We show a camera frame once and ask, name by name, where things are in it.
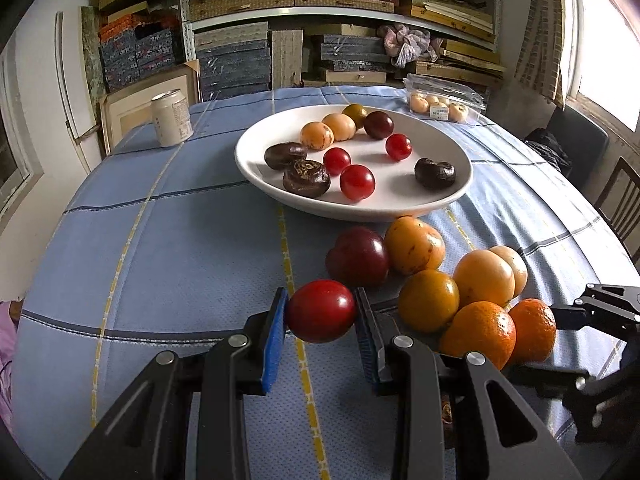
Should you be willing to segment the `dark passion fruit left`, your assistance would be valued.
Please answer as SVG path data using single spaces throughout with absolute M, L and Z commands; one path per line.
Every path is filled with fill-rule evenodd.
M 298 142 L 284 142 L 271 145 L 265 150 L 264 159 L 273 170 L 283 171 L 294 160 L 306 159 L 307 149 Z

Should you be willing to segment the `metal storage shelf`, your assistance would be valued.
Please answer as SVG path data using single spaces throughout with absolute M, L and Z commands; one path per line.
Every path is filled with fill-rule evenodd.
M 500 84 L 500 0 L 89 0 L 86 53 L 115 92 L 200 62 L 206 100 L 280 88 L 398 84 L 408 73 Z M 436 62 L 397 68 L 376 34 L 405 24 L 442 38 Z

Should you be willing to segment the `blue checked tablecloth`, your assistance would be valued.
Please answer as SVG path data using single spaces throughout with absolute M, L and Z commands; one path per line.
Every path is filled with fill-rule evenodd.
M 14 436 L 58 478 L 158 352 L 206 350 L 222 330 L 267 309 L 281 286 L 326 274 L 344 224 L 286 208 L 239 173 L 234 147 L 255 122 L 289 108 L 347 103 L 401 112 L 388 87 L 283 89 L 195 105 L 194 136 L 161 148 L 132 130 L 66 207 L 24 303 L 12 368 Z M 548 304 L 589 283 L 638 284 L 626 250 L 588 200 L 494 122 L 444 125 L 474 167 L 465 196 L 427 222 L 444 270 L 471 248 L 523 255 L 526 295 Z M 386 479 L 396 401 L 364 377 L 357 339 L 289 339 L 266 396 L 245 401 L 256 479 Z

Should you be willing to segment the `black chair with bag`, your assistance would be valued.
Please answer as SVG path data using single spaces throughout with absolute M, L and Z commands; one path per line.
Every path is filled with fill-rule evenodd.
M 557 108 L 544 128 L 525 143 L 583 191 L 608 146 L 608 134 L 576 108 Z

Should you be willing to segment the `large orange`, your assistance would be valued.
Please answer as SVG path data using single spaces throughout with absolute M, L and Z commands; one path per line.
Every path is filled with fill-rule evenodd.
M 439 339 L 438 351 L 462 358 L 480 352 L 498 370 L 510 360 L 516 343 L 515 324 L 498 304 L 477 301 L 460 309 Z

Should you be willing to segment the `pale orange fruit behind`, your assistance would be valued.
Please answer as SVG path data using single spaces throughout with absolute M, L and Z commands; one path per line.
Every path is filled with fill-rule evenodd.
M 524 259 L 516 250 L 506 245 L 491 247 L 490 251 L 511 267 L 514 276 L 513 297 L 520 296 L 528 281 L 528 269 Z

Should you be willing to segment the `olive yellow fruit on plate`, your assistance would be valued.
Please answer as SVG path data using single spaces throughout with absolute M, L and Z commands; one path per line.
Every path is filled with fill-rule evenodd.
M 364 121 L 369 114 L 369 112 L 363 105 L 356 103 L 347 105 L 344 110 L 342 110 L 342 113 L 352 118 L 352 121 L 356 125 L 356 129 L 361 129 L 363 127 Z

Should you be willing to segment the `orange striped fruit on cloth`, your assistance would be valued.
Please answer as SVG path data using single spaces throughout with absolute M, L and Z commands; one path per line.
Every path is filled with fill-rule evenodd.
M 385 233 L 384 242 L 392 267 L 407 276 L 437 270 L 446 256 L 440 233 L 418 218 L 394 220 Z

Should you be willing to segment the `wooden chair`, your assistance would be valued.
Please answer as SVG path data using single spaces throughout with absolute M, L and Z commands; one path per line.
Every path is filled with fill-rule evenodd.
M 615 188 L 621 188 L 622 192 L 617 197 L 613 211 L 607 214 L 603 206 L 614 196 Z M 616 162 L 594 206 L 624 246 L 632 263 L 638 264 L 639 247 L 629 248 L 627 242 L 639 229 L 639 174 L 623 157 Z

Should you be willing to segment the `pale orange fruit on plate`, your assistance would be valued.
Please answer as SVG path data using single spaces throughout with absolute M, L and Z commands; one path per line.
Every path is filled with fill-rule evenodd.
M 350 140 L 357 131 L 356 122 L 346 114 L 332 113 L 326 115 L 322 122 L 332 130 L 335 142 Z

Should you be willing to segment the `framed picture leaning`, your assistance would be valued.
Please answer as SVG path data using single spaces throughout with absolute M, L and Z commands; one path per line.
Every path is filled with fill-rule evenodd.
M 179 89 L 190 105 L 201 102 L 200 71 L 198 60 L 189 61 L 104 96 L 100 113 L 105 153 L 111 154 L 133 128 L 152 122 L 154 96 Z

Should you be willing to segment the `pink plastic bag on shelf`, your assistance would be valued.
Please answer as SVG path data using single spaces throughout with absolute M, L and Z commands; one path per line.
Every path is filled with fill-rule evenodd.
M 442 38 L 433 37 L 430 32 L 410 28 L 405 24 L 382 25 L 376 34 L 383 40 L 383 48 L 390 62 L 397 68 L 405 68 L 419 58 L 436 62 Z

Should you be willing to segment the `white drink can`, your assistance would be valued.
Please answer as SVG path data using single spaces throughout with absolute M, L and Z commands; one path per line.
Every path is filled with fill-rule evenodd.
M 189 103 L 180 89 L 153 96 L 150 104 L 157 140 L 162 148 L 186 142 L 193 136 Z

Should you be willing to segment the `window frame left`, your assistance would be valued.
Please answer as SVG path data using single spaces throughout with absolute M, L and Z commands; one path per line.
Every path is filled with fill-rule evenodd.
M 1 53 L 1 229 L 43 176 L 23 110 L 15 49 Z

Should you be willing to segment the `patterned curtain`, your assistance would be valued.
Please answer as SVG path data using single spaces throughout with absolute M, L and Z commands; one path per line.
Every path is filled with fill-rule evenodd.
M 530 0 L 514 77 L 561 110 L 574 65 L 574 0 Z

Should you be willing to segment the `dark passion fruit on cloth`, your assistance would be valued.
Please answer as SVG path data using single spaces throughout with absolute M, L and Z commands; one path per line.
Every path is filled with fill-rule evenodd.
M 446 428 L 452 427 L 452 408 L 448 394 L 440 397 L 440 416 L 442 416 L 442 424 Z

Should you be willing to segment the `white round plate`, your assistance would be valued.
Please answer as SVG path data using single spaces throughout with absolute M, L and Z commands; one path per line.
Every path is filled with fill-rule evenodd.
M 372 140 L 363 131 L 340 144 L 352 162 L 371 170 L 375 189 L 370 197 L 351 202 L 342 193 L 337 179 L 333 179 L 329 191 L 318 198 L 288 192 L 283 186 L 282 174 L 267 166 L 266 149 L 297 141 L 300 130 L 308 122 L 318 122 L 343 108 L 338 104 L 309 105 L 258 120 L 236 142 L 236 166 L 252 185 L 286 206 L 324 218 L 356 222 L 389 222 L 402 216 L 423 216 L 454 202 L 470 187 L 471 161 L 448 132 L 412 115 L 390 110 L 387 115 L 393 119 L 395 130 L 411 141 L 412 153 L 407 159 L 395 162 L 387 155 L 383 141 Z M 436 191 L 420 185 L 414 176 L 414 166 L 421 158 L 449 162 L 456 170 L 454 184 Z

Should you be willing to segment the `striped orange fruit on plate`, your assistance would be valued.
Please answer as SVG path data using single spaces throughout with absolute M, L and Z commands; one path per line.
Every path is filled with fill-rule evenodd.
M 308 122 L 300 130 L 300 143 L 310 150 L 326 150 L 333 142 L 334 132 L 324 122 Z

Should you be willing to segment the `pale orange round fruit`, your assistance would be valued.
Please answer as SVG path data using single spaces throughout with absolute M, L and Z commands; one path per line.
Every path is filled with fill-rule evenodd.
M 515 278 L 512 268 L 487 249 L 475 249 L 460 259 L 454 275 L 460 307 L 477 301 L 504 306 L 514 297 Z

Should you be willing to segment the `clear plastic fruit box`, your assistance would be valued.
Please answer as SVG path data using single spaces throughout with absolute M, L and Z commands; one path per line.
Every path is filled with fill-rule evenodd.
M 409 110 L 427 119 L 475 125 L 486 110 L 484 98 L 465 84 L 416 74 L 402 82 Z

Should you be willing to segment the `dark red plum back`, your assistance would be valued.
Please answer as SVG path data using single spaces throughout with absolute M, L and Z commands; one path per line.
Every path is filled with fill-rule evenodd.
M 376 110 L 367 114 L 363 121 L 363 129 L 370 138 L 386 139 L 394 132 L 394 121 L 386 113 Z

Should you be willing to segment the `small red tomato back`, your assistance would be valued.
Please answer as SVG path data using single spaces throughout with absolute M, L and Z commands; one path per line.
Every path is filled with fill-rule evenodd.
M 412 154 L 412 144 L 408 136 L 402 133 L 392 133 L 385 142 L 388 156 L 395 162 L 401 162 Z

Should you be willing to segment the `large dark red plum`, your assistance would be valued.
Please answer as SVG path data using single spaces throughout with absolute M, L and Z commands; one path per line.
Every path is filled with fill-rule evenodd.
M 380 288 L 390 270 L 384 240 L 364 226 L 353 226 L 337 237 L 326 254 L 330 278 L 348 288 Z

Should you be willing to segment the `yellow green round fruit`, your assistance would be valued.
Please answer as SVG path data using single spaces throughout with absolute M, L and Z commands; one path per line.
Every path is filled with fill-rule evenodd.
M 402 322 L 422 333 L 437 333 L 456 315 L 460 294 L 451 276 L 423 270 L 402 285 L 397 310 Z

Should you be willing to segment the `dark passion fruit front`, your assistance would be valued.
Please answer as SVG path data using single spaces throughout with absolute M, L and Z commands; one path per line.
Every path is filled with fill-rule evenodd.
M 284 170 L 283 186 L 296 195 L 317 198 L 329 191 L 331 178 L 322 162 L 296 159 Z

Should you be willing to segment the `orange on right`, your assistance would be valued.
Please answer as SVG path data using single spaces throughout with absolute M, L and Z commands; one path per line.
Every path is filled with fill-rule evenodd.
M 516 343 L 511 364 L 544 362 L 551 356 L 556 336 L 553 312 L 535 298 L 521 300 L 509 311 L 516 328 Z

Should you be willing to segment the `dark passion fruit right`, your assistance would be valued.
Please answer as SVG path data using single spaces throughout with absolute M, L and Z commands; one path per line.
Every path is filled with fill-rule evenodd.
M 456 168 L 449 162 L 435 162 L 423 157 L 414 165 L 414 176 L 424 188 L 441 190 L 456 182 Z

